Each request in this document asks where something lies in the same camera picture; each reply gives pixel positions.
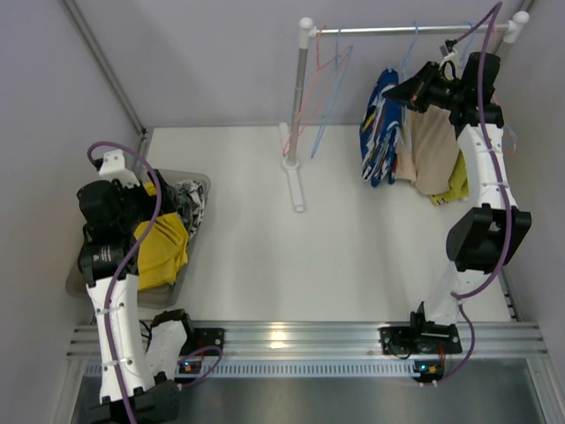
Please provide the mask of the newspaper print trousers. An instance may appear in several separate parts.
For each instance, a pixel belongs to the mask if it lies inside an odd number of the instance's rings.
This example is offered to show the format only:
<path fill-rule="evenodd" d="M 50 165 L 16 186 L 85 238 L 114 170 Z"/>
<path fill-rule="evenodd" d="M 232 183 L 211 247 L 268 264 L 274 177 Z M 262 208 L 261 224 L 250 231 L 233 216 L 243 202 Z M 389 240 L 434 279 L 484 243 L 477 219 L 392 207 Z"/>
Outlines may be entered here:
<path fill-rule="evenodd" d="M 205 185 L 194 179 L 184 179 L 174 185 L 177 214 L 189 239 L 192 239 L 202 223 L 206 208 Z"/>

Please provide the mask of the blue patterned garment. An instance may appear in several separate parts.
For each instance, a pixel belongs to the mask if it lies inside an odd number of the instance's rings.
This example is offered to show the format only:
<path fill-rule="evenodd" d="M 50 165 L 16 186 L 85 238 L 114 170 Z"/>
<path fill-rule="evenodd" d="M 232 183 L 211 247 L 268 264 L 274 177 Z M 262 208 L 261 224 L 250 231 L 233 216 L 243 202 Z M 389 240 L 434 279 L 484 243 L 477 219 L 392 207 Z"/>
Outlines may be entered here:
<path fill-rule="evenodd" d="M 403 141 L 403 108 L 385 93 L 399 83 L 398 72 L 385 69 L 376 81 L 359 127 L 362 179 L 372 187 L 396 181 L 397 147 Z"/>

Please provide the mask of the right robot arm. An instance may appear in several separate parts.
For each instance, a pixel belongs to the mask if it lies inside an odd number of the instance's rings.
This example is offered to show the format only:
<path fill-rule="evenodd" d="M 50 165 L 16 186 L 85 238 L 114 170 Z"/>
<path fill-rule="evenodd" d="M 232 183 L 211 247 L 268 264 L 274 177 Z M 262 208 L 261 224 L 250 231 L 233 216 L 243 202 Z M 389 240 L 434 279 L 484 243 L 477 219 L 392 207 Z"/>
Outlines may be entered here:
<path fill-rule="evenodd" d="M 448 232 L 449 264 L 439 285 L 411 312 L 407 324 L 380 331 L 386 355 L 406 360 L 419 354 L 462 352 L 456 323 L 464 301 L 494 281 L 531 228 L 531 214 L 517 206 L 505 171 L 503 112 L 493 101 L 500 66 L 498 56 L 475 52 L 461 77 L 448 78 L 441 64 L 428 62 L 385 94 L 415 112 L 432 106 L 448 111 L 472 203 Z"/>

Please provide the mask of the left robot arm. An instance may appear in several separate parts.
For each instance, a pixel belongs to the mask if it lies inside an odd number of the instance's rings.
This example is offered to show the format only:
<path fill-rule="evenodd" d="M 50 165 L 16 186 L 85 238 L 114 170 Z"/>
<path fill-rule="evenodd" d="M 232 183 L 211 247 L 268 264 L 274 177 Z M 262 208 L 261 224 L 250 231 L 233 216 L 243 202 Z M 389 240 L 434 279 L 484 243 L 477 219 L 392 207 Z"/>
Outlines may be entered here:
<path fill-rule="evenodd" d="M 138 317 L 140 223 L 174 212 L 172 188 L 159 171 L 150 174 L 159 190 L 151 195 L 138 181 L 98 180 L 79 189 L 85 217 L 78 268 L 94 307 L 102 361 L 99 404 L 93 423 L 165 423 L 180 411 L 175 381 L 178 358 L 192 335 L 188 314 L 158 314 L 141 335 Z"/>

